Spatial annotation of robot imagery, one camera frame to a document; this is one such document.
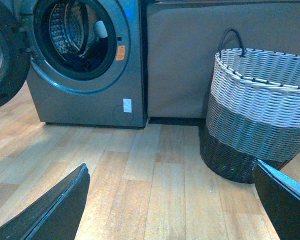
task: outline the laminate flooring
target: laminate flooring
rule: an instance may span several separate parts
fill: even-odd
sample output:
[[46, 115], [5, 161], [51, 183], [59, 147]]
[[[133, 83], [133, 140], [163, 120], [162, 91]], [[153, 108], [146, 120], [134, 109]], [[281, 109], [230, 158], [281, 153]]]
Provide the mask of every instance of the laminate flooring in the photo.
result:
[[[91, 176], [76, 240], [278, 240], [254, 184], [206, 167], [198, 127], [46, 125], [27, 84], [0, 108], [0, 226], [81, 163]], [[300, 153], [282, 170], [300, 182]]]

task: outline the basket rim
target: basket rim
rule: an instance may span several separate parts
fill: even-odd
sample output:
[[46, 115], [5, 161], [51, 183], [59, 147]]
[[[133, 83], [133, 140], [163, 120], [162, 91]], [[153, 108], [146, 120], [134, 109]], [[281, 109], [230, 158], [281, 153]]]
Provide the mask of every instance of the basket rim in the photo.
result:
[[[242, 51], [241, 48], [229, 48], [229, 49], [223, 49], [222, 52], [228, 52], [228, 51]], [[260, 50], [260, 49], [255, 49], [255, 48], [245, 48], [245, 53], [248, 53], [249, 51], [257, 51], [257, 52], [262, 52], [262, 53], [268, 53], [268, 54], [277, 54], [277, 55], [285, 55], [290, 58], [300, 58], [300, 55], [297, 54], [289, 54], [289, 53], [284, 53], [284, 52], [277, 52], [277, 51], [268, 51], [268, 50]], [[224, 61], [220, 59], [219, 52], [215, 54], [215, 61], [219, 63], [221, 66], [222, 70], [225, 71], [228, 75], [230, 75], [233, 79], [240, 81], [240, 80], [246, 80], [252, 85], [258, 85], [259, 87], [268, 87], [271, 89], [278, 89], [280, 91], [289, 91], [293, 93], [300, 93], [300, 86], [296, 85], [289, 85], [289, 84], [283, 84], [283, 83], [278, 83], [275, 81], [269, 81], [265, 80], [262, 78], [257, 78], [257, 77], [249, 77], [249, 76], [244, 76], [240, 72], [234, 70], [233, 68], [229, 67]]]

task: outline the wicker basket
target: wicker basket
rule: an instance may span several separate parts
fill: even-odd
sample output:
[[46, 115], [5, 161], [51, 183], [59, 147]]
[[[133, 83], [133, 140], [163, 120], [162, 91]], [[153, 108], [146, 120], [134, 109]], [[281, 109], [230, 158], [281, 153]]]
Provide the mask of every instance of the wicker basket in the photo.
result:
[[[221, 50], [230, 31], [241, 48]], [[300, 56], [244, 48], [227, 29], [205, 131], [204, 162], [226, 179], [253, 183], [257, 159], [283, 168], [300, 152]]]

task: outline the orange sticker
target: orange sticker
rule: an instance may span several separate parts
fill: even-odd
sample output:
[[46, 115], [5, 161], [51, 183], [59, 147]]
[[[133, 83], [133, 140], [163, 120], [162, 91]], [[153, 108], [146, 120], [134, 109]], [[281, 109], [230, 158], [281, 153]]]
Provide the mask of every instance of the orange sticker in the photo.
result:
[[115, 60], [122, 61], [125, 59], [125, 55], [126, 55], [126, 46], [125, 45], [118, 46], [118, 52], [116, 54]]

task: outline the gray washing machine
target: gray washing machine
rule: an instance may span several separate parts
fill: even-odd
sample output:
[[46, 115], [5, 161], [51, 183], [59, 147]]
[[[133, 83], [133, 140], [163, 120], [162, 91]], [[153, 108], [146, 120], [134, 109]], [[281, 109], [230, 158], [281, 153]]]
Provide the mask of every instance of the gray washing machine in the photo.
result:
[[0, 106], [30, 69], [42, 122], [143, 128], [141, 8], [139, 0], [1, 0]]

